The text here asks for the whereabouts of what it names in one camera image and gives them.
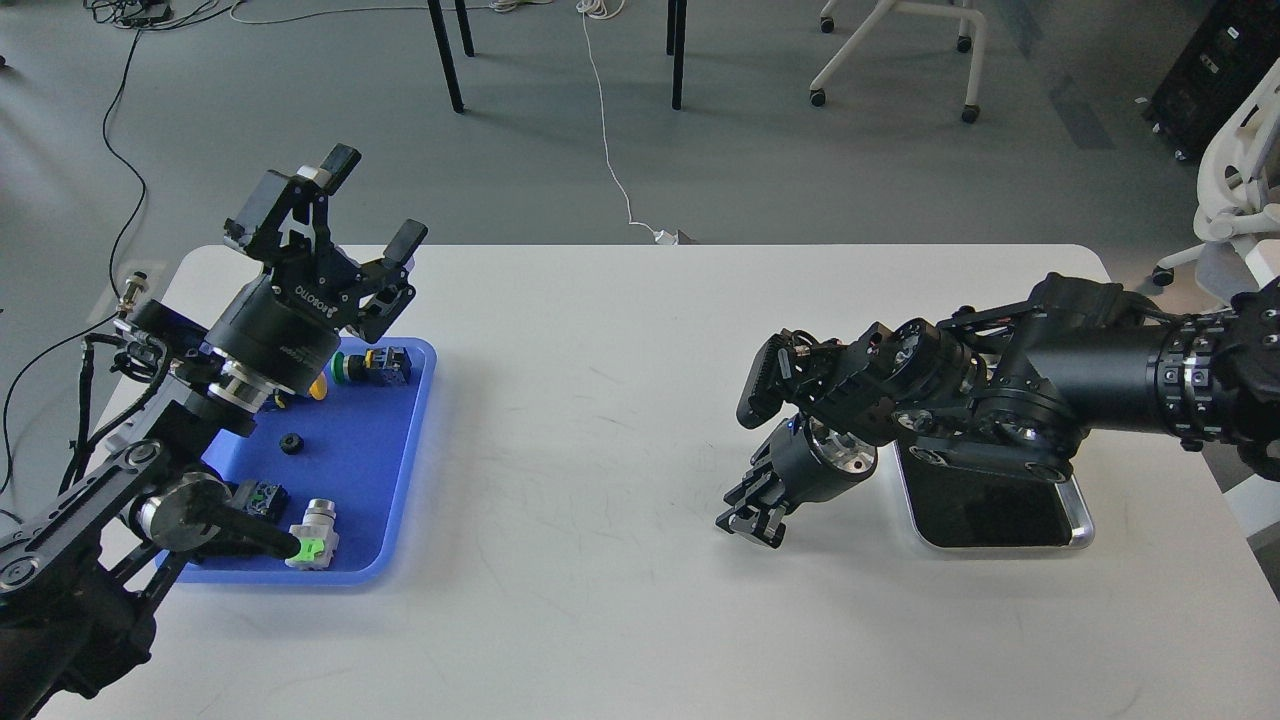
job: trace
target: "cable connector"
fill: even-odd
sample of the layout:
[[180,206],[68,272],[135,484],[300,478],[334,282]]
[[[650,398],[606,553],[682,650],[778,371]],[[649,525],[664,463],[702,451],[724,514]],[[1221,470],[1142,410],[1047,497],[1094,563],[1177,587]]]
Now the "cable connector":
[[285,565],[300,570],[324,570],[333,562],[333,553],[338,550],[338,533],[333,529],[337,507],[332,500],[321,497],[307,503],[302,524],[289,525],[289,534],[298,538],[302,548],[285,560]]

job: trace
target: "black nut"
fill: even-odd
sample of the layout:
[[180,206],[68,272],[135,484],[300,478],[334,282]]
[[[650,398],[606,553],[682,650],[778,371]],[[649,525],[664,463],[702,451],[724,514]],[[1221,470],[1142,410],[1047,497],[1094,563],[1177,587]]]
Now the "black nut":
[[280,438],[280,451],[285,455],[297,455],[302,452],[302,436],[298,433],[289,433]]

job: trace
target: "green connector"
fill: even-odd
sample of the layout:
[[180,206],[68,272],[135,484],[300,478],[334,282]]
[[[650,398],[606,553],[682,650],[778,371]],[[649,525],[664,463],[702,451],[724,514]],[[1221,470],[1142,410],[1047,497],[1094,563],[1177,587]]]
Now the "green connector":
[[298,538],[298,553],[289,559],[294,562],[311,562],[324,552],[324,539],[321,538]]

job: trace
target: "white cable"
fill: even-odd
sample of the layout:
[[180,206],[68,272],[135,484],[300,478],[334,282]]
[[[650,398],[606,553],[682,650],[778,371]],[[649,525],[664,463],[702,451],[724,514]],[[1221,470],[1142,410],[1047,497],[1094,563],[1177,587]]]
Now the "white cable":
[[[307,13],[306,15],[297,15],[293,18],[280,18],[276,20],[246,20],[244,18],[236,15],[236,8],[239,8],[248,0],[236,0],[232,5],[228,17],[238,23],[247,26],[274,26],[280,23],[292,23],[294,20],[305,20],[307,18],[319,18],[320,15],[337,15],[340,13],[369,13],[372,10],[429,10],[426,5],[375,5],[370,8],[342,8],[338,10],[320,10],[317,13]],[[509,13],[518,8],[520,5],[547,5],[552,0],[493,0],[488,5],[471,6],[467,5],[467,10],[493,10],[495,13]]]
[[[616,17],[622,12],[622,8],[627,5],[627,0],[618,3],[618,9],[609,12],[609,6],[604,4],[604,0],[577,0],[577,12],[584,18],[591,18],[593,20],[607,20]],[[591,44],[591,38],[586,38],[588,45]]]
[[[591,35],[586,32],[586,18],[591,15],[582,9],[585,1],[586,0],[580,0],[577,8],[579,13],[582,14],[582,35],[586,36],[586,56],[591,60],[591,72],[595,73],[595,88],[600,94],[600,140],[604,141],[604,164],[609,168],[609,174],[613,176],[613,184],[618,186],[618,190],[622,191],[623,200],[627,201],[627,224],[648,228],[649,232],[653,233],[654,238],[657,238],[658,231],[653,229],[645,223],[636,220],[635,215],[631,214],[631,196],[627,195],[627,188],[622,187],[622,182],[618,181],[618,173],[613,170],[613,161],[609,159],[609,131],[608,131],[608,124],[604,122],[604,85],[600,82],[600,68],[595,65],[595,54],[591,53]],[[613,15],[618,14],[618,10],[614,10]],[[612,18],[613,15],[595,18],[595,19],[608,19]]]
[[509,13],[521,5],[549,5],[550,3],[552,0],[493,0],[485,8],[494,13]]

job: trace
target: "black cylinder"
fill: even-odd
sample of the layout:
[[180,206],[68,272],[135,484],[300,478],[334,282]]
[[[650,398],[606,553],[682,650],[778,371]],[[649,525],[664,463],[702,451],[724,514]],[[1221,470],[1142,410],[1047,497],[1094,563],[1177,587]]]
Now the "black cylinder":
[[306,290],[273,288],[268,275],[244,286],[205,341],[260,375],[301,395],[338,348],[338,333],[276,297]]
[[769,459],[786,487],[788,511],[801,502],[826,502],[865,480],[876,469],[873,456],[861,471],[841,470],[817,451],[812,438],[812,425],[803,415],[781,423],[769,436]]
[[1167,432],[1156,395],[1166,325],[1076,331],[1027,348],[1076,420],[1089,428]]

